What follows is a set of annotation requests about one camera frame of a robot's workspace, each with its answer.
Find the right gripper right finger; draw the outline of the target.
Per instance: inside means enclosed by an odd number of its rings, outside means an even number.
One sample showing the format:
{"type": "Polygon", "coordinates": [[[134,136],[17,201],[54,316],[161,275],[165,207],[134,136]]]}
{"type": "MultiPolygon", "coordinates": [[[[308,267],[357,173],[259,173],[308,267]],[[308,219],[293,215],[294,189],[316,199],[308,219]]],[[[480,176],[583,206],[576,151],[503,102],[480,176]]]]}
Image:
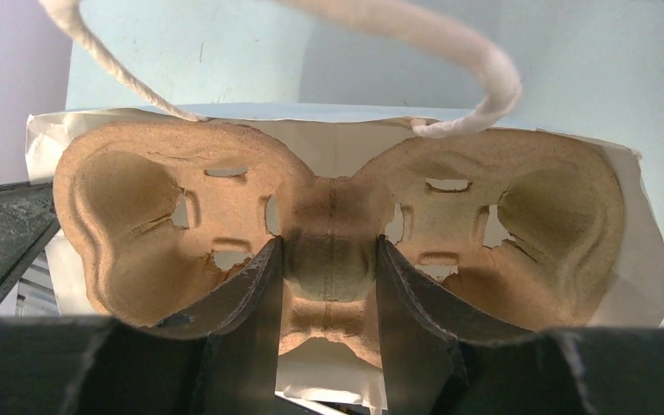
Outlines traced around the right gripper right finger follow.
{"type": "Polygon", "coordinates": [[[470,387],[461,346],[527,335],[416,269],[386,236],[376,243],[380,355],[391,414],[451,414],[470,387]]]}

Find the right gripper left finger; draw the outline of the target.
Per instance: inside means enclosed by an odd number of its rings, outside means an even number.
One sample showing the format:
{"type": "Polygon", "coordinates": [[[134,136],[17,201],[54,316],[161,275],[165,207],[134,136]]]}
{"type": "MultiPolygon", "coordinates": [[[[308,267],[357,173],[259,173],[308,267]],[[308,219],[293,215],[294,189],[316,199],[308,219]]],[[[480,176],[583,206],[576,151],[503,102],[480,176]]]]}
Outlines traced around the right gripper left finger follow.
{"type": "Polygon", "coordinates": [[[158,335],[202,340],[189,413],[273,413],[283,264],[283,241],[270,239],[235,275],[152,327],[158,335]]]}

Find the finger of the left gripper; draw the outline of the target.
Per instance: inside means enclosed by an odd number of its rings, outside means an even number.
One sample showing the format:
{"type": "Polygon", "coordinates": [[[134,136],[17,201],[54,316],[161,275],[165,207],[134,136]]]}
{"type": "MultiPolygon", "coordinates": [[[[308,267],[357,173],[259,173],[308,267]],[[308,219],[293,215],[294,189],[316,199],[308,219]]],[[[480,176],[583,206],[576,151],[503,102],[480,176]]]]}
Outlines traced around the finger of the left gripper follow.
{"type": "Polygon", "coordinates": [[[51,182],[0,185],[0,303],[59,230],[51,182]]]}

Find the brown pulp cup carrier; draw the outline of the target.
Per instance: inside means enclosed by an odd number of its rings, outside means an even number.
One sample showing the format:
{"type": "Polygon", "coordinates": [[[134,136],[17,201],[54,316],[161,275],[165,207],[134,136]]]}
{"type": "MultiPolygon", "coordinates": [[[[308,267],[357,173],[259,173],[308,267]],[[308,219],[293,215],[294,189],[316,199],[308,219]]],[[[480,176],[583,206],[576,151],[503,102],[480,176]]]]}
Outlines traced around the brown pulp cup carrier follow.
{"type": "Polygon", "coordinates": [[[323,177],[276,138],[241,124],[114,122],[75,138],[54,175],[61,227],[89,303],[135,327],[188,312],[239,271],[217,252],[284,243],[279,350],[311,338],[379,366],[377,239],[403,218],[397,249],[450,265],[443,287],[524,329],[582,325],[623,240],[616,173],[578,140],[490,129],[412,137],[323,177]]]}

